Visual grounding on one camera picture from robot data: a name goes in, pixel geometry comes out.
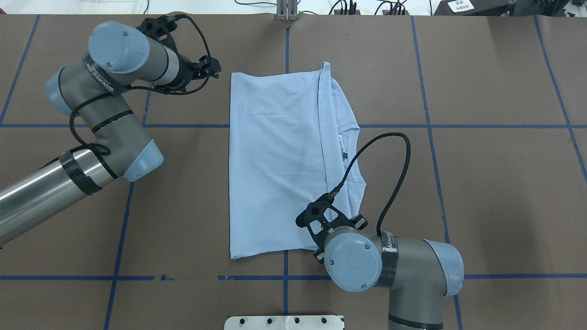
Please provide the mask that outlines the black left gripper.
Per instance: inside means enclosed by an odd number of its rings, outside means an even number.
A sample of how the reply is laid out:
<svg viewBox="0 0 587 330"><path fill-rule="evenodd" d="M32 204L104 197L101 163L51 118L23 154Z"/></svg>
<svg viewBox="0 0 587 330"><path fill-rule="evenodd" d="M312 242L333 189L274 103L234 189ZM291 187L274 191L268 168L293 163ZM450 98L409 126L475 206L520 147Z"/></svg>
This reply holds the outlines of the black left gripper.
<svg viewBox="0 0 587 330"><path fill-rule="evenodd" d="M172 90L185 90L191 81L214 78L218 79L222 67L218 59L204 55L199 62L191 62L184 55L178 55L179 69L172 81Z"/></svg>

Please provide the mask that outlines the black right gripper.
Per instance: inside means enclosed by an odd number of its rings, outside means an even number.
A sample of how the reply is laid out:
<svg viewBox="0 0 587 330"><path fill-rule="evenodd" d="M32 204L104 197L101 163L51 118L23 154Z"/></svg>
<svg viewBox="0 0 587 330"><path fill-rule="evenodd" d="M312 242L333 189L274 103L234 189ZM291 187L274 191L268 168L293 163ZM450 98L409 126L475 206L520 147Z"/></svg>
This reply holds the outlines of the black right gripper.
<svg viewBox="0 0 587 330"><path fill-rule="evenodd" d="M338 215L331 222L321 224L321 230L316 235L317 249L314 251L314 258L318 263L323 264L326 249L333 239L342 234L360 234L360 231L369 225L362 214L351 217Z"/></svg>

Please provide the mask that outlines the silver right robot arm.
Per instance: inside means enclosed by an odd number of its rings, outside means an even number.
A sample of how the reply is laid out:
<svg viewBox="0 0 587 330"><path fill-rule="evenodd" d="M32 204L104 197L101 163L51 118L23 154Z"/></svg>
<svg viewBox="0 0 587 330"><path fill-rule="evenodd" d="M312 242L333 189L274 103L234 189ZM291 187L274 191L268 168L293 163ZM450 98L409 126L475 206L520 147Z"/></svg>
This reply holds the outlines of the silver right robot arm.
<svg viewBox="0 0 587 330"><path fill-rule="evenodd" d="M342 290L388 290L388 329L442 330L446 297L463 287L464 263L457 248L427 239L359 231L364 219L310 225L314 257Z"/></svg>

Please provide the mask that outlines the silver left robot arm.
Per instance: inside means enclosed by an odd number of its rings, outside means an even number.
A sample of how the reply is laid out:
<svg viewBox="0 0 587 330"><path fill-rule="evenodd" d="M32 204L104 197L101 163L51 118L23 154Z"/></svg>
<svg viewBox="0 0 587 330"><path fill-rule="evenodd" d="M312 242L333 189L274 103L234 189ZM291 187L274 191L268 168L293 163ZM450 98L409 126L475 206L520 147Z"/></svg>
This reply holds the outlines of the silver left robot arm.
<svg viewBox="0 0 587 330"><path fill-rule="evenodd" d="M222 67L207 41L205 55L191 62L177 50L172 31L185 13L147 17L138 27L97 25L88 50L48 80L51 104L69 117L78 145L1 192L1 245L123 177L135 182L163 164L164 157L123 94L145 90L172 96L198 92L187 86L218 78Z"/></svg>

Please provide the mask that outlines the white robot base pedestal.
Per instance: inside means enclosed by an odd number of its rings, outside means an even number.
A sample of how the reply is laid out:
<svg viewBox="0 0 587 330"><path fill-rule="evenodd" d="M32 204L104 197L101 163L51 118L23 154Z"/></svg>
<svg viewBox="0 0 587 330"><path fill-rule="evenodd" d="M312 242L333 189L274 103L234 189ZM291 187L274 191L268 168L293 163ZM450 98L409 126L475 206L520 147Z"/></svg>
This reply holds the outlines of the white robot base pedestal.
<svg viewBox="0 0 587 330"><path fill-rule="evenodd" d="M225 330L344 330L340 315L269 315L229 317Z"/></svg>

